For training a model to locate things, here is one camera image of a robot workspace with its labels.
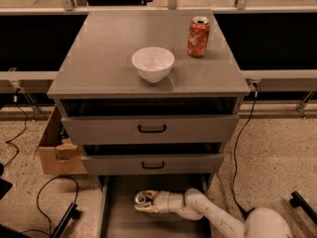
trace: gray table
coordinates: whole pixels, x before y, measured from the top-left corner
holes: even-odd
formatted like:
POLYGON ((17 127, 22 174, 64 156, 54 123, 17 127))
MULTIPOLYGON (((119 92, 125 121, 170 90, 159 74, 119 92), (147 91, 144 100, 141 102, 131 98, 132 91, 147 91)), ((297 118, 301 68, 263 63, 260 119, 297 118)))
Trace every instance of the gray table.
POLYGON ((69 96, 244 96, 248 92, 211 10, 131 10, 89 13, 48 95, 58 103, 69 96), (211 23, 208 50, 199 59, 187 54, 189 24, 197 15, 207 16, 211 23), (156 85, 141 79, 131 62, 135 51, 150 46, 166 48, 175 56, 173 70, 156 85))

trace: white bowl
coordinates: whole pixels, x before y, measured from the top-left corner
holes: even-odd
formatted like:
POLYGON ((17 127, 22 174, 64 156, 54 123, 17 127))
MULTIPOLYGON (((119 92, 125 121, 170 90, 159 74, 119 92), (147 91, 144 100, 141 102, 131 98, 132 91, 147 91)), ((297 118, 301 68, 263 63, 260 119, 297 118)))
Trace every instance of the white bowl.
POLYGON ((151 83, 164 79, 174 61, 174 55, 170 51, 158 47, 141 49, 132 56, 132 63, 140 77, 151 83))

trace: floor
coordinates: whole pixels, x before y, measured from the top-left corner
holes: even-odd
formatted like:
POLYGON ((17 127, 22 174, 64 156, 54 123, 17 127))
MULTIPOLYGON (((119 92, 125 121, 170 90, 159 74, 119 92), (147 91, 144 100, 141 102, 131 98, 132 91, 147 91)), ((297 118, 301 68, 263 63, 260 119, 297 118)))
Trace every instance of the floor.
MULTIPOLYGON (((244 104, 241 120, 231 142, 225 148, 225 160, 212 181, 209 198, 236 218, 243 220, 233 201, 230 183, 234 173, 233 149, 238 132, 249 117, 251 106, 244 104)), ((29 117, 32 110, 23 107, 29 117)), ((55 176, 43 175, 37 145, 46 127, 52 108, 44 108, 40 119, 27 122, 27 130, 14 143, 19 156, 5 169, 2 179, 13 188, 0 201, 0 223, 18 231, 39 229, 49 232, 48 220, 37 209, 40 189, 55 176)), ((289 204, 295 190, 317 211, 317 112, 307 106, 308 119, 302 120, 294 106, 257 105, 254 116, 240 136, 236 152, 238 174, 235 194, 239 203, 252 207, 269 207, 280 213, 289 224, 293 237, 317 237, 317 228, 301 208, 289 204)), ((0 162, 5 164, 14 149, 5 144, 24 128, 25 115, 16 107, 0 110, 0 162)), ((70 220, 62 237, 96 237, 100 217, 101 190, 94 177, 74 176, 79 184, 78 209, 81 216, 70 220)), ((58 224, 75 197, 75 183, 55 179, 39 196, 41 210, 58 224)), ((47 237, 40 232, 28 232, 30 237, 47 237)), ((215 238, 222 237, 217 231, 215 238)))

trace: soda can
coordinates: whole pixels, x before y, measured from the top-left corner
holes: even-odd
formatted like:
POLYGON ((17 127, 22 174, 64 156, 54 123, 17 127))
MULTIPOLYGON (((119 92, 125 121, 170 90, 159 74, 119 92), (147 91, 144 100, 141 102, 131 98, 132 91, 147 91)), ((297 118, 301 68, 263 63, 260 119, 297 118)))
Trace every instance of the soda can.
POLYGON ((188 53, 196 58, 202 57, 208 44, 210 23, 206 17, 199 16, 191 20, 188 34, 188 53))

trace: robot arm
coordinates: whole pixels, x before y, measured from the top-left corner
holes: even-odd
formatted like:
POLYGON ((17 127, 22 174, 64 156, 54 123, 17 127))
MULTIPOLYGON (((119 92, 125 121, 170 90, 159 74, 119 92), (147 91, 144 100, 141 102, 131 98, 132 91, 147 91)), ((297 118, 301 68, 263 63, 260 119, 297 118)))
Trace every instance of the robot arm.
POLYGON ((147 190, 136 195, 135 208, 151 213, 177 213, 199 220, 205 216, 226 238, 291 238, 286 221, 275 211, 257 208, 242 223, 195 188, 185 193, 147 190))

